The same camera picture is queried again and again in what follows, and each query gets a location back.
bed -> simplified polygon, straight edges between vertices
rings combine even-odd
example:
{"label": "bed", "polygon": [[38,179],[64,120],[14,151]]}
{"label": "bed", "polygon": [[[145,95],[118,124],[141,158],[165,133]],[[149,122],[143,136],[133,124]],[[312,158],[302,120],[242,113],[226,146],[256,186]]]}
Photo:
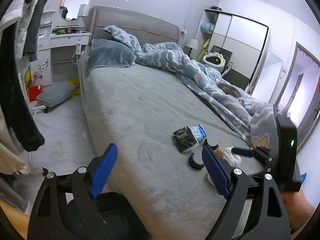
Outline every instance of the bed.
{"label": "bed", "polygon": [[[94,6],[86,20],[92,39],[110,39],[108,25],[135,35],[141,44],[172,41],[181,44],[177,26],[139,13]],[[209,184],[207,172],[188,165],[172,133],[185,125],[203,125],[211,145],[248,147],[175,75],[135,64],[129,68],[84,69],[86,48],[78,64],[83,107],[98,155],[110,143],[118,159],[108,183],[135,209],[154,240],[203,240],[225,204]],[[200,158],[201,148],[194,150]],[[242,158],[247,174],[260,164]],[[250,203],[244,208],[236,234],[241,233]]]}

patterned blanket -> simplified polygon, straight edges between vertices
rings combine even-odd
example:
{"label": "patterned blanket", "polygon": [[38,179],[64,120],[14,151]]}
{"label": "patterned blanket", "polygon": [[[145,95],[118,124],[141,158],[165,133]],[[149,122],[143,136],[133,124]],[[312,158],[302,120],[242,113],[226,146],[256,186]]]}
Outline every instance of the patterned blanket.
{"label": "patterned blanket", "polygon": [[114,25],[103,30],[131,48],[137,63],[177,75],[190,90],[205,99],[249,146],[260,144],[276,151],[279,149],[272,104],[257,101],[224,80],[219,71],[190,59],[178,44],[145,43],[141,46],[135,36]]}

blue gripper pad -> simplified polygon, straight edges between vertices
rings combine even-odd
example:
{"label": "blue gripper pad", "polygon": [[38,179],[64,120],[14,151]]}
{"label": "blue gripper pad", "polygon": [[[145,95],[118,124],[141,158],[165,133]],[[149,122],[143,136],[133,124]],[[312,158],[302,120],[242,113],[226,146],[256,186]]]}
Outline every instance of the blue gripper pad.
{"label": "blue gripper pad", "polygon": [[215,153],[212,152],[210,151],[208,146],[204,146],[202,148],[202,161],[219,195],[222,195],[225,199],[228,199],[228,197],[230,196],[230,184],[229,178],[225,171],[227,170],[227,172],[231,172],[232,168],[226,160],[219,159],[218,161],[218,157],[215,155]]}
{"label": "blue gripper pad", "polygon": [[111,143],[101,157],[94,158],[88,165],[91,171],[92,186],[89,191],[93,198],[100,194],[109,178],[109,175],[118,157],[117,146]]}

bed sheet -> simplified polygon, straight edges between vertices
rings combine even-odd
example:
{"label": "bed sheet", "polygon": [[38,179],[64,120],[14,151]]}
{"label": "bed sheet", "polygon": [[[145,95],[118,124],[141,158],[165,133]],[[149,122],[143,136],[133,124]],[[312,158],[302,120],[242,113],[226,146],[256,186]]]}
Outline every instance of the bed sheet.
{"label": "bed sheet", "polygon": [[[211,145],[248,146],[176,76],[136,64],[97,68],[86,77],[87,58],[86,51],[78,70],[95,150],[102,155],[109,143],[118,147],[108,183],[128,199],[153,240],[205,239],[225,199],[207,181],[205,168],[188,165],[189,154],[177,150],[172,133],[201,124]],[[200,158],[201,148],[194,152]],[[244,157],[240,168],[251,174],[261,165]],[[244,224],[241,219],[236,234]]]}

metal screw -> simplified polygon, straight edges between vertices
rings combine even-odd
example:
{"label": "metal screw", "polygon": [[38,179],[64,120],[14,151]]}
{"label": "metal screw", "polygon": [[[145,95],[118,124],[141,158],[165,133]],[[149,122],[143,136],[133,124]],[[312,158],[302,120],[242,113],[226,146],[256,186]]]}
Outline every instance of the metal screw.
{"label": "metal screw", "polygon": [[267,179],[267,180],[272,180],[272,176],[270,175],[270,174],[266,174],[266,175],[264,175],[264,177]]}
{"label": "metal screw", "polygon": [[241,171],[241,169],[236,168],[236,169],[233,170],[233,173],[236,174],[236,175],[241,175],[242,171]]}
{"label": "metal screw", "polygon": [[48,174],[47,174],[47,178],[48,179],[52,179],[54,177],[54,173],[53,172],[49,172]]}
{"label": "metal screw", "polygon": [[80,174],[86,173],[86,172],[87,172],[87,168],[86,168],[86,167],[80,167],[80,168],[78,169],[78,172],[79,172]]}

